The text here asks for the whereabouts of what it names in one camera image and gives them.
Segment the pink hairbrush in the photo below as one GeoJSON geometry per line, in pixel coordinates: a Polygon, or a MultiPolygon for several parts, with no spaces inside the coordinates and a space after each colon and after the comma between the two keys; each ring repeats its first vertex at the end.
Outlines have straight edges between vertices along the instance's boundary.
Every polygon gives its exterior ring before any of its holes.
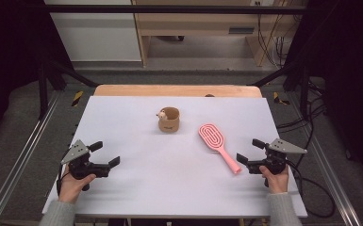
{"type": "Polygon", "coordinates": [[[241,167],[225,150],[225,138],[218,127],[212,123],[203,124],[198,130],[199,136],[213,151],[218,152],[234,174],[241,172],[241,167]]]}

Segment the brown cup with hedgehog figure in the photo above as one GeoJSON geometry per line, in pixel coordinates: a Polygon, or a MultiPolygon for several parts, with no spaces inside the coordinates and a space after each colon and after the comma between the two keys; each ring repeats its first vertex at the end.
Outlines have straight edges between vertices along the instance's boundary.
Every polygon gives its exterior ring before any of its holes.
{"type": "Polygon", "coordinates": [[[177,108],[167,106],[162,108],[158,113],[158,128],[164,133],[175,133],[180,125],[180,112],[177,108]]]}

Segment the black horizontal frame bar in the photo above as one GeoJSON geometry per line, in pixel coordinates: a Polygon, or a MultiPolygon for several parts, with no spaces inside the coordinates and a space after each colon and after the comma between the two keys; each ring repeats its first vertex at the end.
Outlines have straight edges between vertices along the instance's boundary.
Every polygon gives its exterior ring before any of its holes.
{"type": "Polygon", "coordinates": [[[225,6],[127,6],[127,5],[46,5],[41,7],[57,13],[190,13],[190,14],[282,14],[303,15],[309,8],[225,7],[225,6]]]}

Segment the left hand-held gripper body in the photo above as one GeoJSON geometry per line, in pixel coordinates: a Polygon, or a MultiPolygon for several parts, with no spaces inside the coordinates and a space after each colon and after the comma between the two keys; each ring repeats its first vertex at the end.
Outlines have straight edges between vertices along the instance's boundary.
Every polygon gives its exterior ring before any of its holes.
{"type": "Polygon", "coordinates": [[[75,179],[83,179],[90,174],[95,174],[97,178],[108,177],[111,167],[108,163],[92,163],[89,146],[78,139],[64,155],[61,164],[68,166],[69,172],[75,179]]]}

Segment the light wooden desk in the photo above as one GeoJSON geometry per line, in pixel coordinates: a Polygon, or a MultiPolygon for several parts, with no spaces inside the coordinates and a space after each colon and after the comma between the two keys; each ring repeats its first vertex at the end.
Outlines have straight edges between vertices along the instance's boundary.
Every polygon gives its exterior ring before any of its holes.
{"type": "MultiPolygon", "coordinates": [[[[292,7],[297,0],[131,0],[138,5],[292,7]]],[[[292,38],[299,26],[293,15],[137,13],[139,34],[153,36],[243,36],[258,67],[268,61],[274,38],[292,38]]]]}

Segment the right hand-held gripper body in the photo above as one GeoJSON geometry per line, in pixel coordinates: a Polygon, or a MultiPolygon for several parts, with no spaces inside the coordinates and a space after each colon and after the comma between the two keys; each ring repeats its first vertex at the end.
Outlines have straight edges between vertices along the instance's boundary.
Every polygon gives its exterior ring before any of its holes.
{"type": "Polygon", "coordinates": [[[266,157],[264,159],[248,161],[248,165],[246,167],[251,174],[260,174],[260,166],[267,167],[272,174],[278,174],[285,168],[287,164],[288,153],[307,153],[306,149],[300,148],[280,138],[276,138],[272,143],[266,144],[267,146],[264,149],[266,157]]]}

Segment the aluminium floor rail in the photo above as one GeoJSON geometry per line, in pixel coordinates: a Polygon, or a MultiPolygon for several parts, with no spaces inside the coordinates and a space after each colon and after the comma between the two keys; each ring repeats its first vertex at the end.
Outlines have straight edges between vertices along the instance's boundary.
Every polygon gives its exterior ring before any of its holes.
{"type": "Polygon", "coordinates": [[[341,218],[346,226],[361,226],[358,215],[354,210],[342,183],[335,173],[334,168],[331,166],[331,163],[328,161],[319,140],[314,134],[314,118],[320,115],[321,110],[325,109],[324,103],[320,97],[316,97],[309,101],[307,104],[308,119],[305,120],[299,110],[300,97],[293,93],[289,93],[288,97],[298,116],[297,122],[299,122],[299,126],[297,129],[301,130],[306,138],[305,147],[307,148],[308,153],[313,156],[317,168],[327,185],[328,193],[335,203],[341,218]]]}
{"type": "Polygon", "coordinates": [[[14,166],[12,167],[8,177],[0,188],[0,216],[5,209],[8,200],[13,193],[14,188],[17,186],[25,167],[34,153],[43,133],[48,125],[54,111],[57,108],[58,101],[62,96],[62,91],[54,91],[48,102],[48,108],[44,116],[37,121],[33,128],[31,135],[29,136],[27,142],[25,143],[20,155],[16,159],[14,166]]]}

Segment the white cabinet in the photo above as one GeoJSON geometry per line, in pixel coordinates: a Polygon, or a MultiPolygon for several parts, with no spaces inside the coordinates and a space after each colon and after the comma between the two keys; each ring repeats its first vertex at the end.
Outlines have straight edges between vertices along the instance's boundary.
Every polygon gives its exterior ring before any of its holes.
{"type": "Polygon", "coordinates": [[[72,62],[141,61],[132,13],[51,13],[72,62]]]}

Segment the yellow and black tape strip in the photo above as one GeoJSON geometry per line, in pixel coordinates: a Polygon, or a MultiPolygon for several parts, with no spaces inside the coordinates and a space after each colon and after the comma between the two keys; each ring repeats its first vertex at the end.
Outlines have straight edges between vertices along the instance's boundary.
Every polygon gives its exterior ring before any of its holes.
{"type": "Polygon", "coordinates": [[[84,93],[84,92],[83,92],[82,90],[80,90],[80,91],[78,91],[78,92],[75,94],[75,96],[74,96],[74,99],[73,99],[73,101],[72,101],[71,106],[77,106],[77,105],[78,105],[78,103],[79,103],[79,101],[80,101],[80,99],[81,99],[81,97],[82,97],[83,93],[84,93]]]}
{"type": "Polygon", "coordinates": [[[290,101],[288,100],[281,100],[279,95],[278,95],[278,92],[274,92],[273,93],[273,101],[276,103],[276,104],[281,104],[281,105],[290,105],[290,101]]]}

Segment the black metal stand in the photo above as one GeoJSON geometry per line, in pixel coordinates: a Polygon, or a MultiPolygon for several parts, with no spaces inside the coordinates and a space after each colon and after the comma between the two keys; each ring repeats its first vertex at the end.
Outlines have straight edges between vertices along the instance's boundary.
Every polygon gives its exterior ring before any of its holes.
{"type": "Polygon", "coordinates": [[[284,66],[283,68],[271,73],[270,75],[267,75],[266,77],[254,82],[253,86],[260,88],[282,75],[285,75],[287,77],[283,85],[285,91],[294,91],[297,86],[300,86],[299,110],[304,119],[307,120],[309,75],[304,63],[299,62],[298,60],[294,60],[290,62],[290,64],[288,64],[287,66],[284,66]]]}
{"type": "Polygon", "coordinates": [[[83,75],[77,73],[74,69],[66,67],[56,61],[47,61],[42,63],[38,68],[38,81],[39,81],[39,93],[40,93],[40,115],[41,120],[48,112],[48,93],[47,82],[50,82],[54,90],[64,90],[67,83],[62,78],[63,74],[67,74],[82,84],[97,88],[98,83],[91,81],[83,75]]]}

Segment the person's right hand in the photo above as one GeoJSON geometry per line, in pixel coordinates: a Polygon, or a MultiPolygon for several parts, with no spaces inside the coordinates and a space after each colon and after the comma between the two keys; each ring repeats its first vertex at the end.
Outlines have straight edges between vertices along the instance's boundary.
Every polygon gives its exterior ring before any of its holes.
{"type": "Polygon", "coordinates": [[[286,193],[288,191],[288,166],[285,166],[285,168],[278,174],[272,174],[271,171],[265,166],[260,166],[259,170],[261,171],[262,177],[267,180],[269,190],[272,194],[286,193]]]}

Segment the person's left hand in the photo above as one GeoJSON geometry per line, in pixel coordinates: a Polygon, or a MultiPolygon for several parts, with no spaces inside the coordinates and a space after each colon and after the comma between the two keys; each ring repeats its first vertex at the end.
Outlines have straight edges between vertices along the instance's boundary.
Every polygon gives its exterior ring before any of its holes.
{"type": "Polygon", "coordinates": [[[61,187],[58,200],[60,202],[75,204],[83,187],[88,185],[95,178],[95,174],[90,174],[83,179],[75,179],[69,172],[69,168],[66,168],[60,179],[61,187]]]}

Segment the black curtain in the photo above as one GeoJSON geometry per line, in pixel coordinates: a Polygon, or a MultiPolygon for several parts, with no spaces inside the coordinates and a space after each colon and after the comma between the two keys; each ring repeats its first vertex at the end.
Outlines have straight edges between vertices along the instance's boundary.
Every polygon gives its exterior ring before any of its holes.
{"type": "Polygon", "coordinates": [[[287,62],[304,59],[325,81],[325,100],[344,141],[363,165],[363,0],[308,0],[287,62]]]}
{"type": "Polygon", "coordinates": [[[38,79],[35,40],[47,57],[71,69],[71,60],[51,15],[26,9],[24,5],[44,5],[44,0],[0,0],[0,121],[8,109],[8,97],[21,86],[38,79]]]}

